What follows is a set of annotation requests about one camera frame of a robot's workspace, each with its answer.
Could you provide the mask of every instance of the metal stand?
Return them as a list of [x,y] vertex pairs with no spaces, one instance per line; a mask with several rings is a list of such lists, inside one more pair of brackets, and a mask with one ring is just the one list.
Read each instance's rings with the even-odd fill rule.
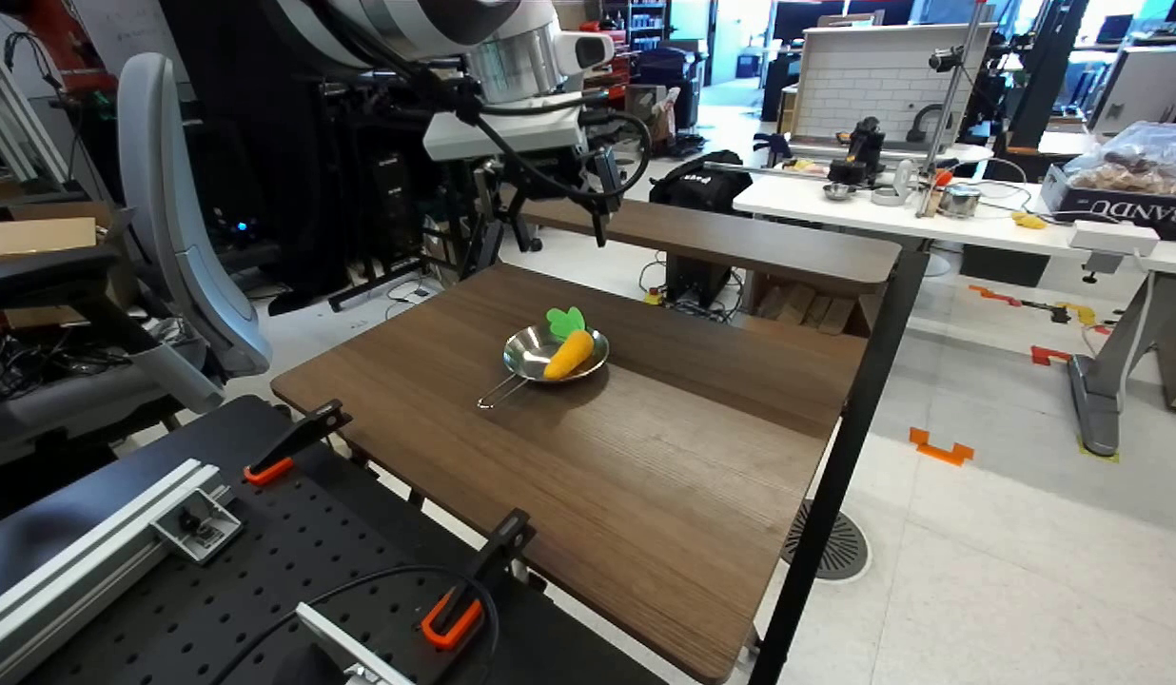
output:
[[838,434],[838,442],[827,456],[827,471],[822,471],[815,504],[805,512],[802,542],[799,542],[791,567],[784,574],[766,647],[758,651],[758,664],[755,664],[755,675],[750,675],[755,685],[776,685],[776,678],[779,678],[789,645],[791,645],[791,637],[802,619],[819,562],[827,556],[827,542],[828,542],[828,534],[841,519],[841,504],[846,504],[848,481],[857,471],[865,434],[876,420],[876,409],[880,409],[881,385],[889,377],[907,319],[911,319],[914,300],[920,293],[928,249],[933,243],[900,243],[900,255],[899,255],[894,273],[885,283],[885,300],[881,300],[880,325],[876,325],[876,332],[865,347],[865,361],[861,361],[857,380],[851,380],[851,396],[848,396],[848,409],[846,409],[841,434]]
[[1158,347],[1168,319],[1176,319],[1176,279],[1173,273],[1152,273],[1152,279],[1158,283],[1152,283],[1150,319],[1143,319],[1145,312],[1145,287],[1143,287],[1130,307],[1121,312],[1116,335],[1109,340],[1109,347],[1096,357],[1079,353],[1068,361],[1068,394],[1074,394],[1079,446],[1096,456],[1117,452],[1121,368],[1133,368],[1133,361]]

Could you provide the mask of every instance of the metal bowl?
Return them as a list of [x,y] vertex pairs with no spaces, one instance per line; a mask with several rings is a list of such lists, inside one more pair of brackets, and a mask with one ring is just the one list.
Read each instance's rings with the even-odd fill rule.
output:
[[501,347],[501,364],[508,377],[524,385],[572,385],[572,380],[593,377],[614,353],[602,332],[588,332],[588,340],[593,340],[593,357],[582,368],[574,368],[574,377],[568,380],[544,380],[544,364],[560,351],[560,343],[544,329],[521,329],[519,335],[508,335]]

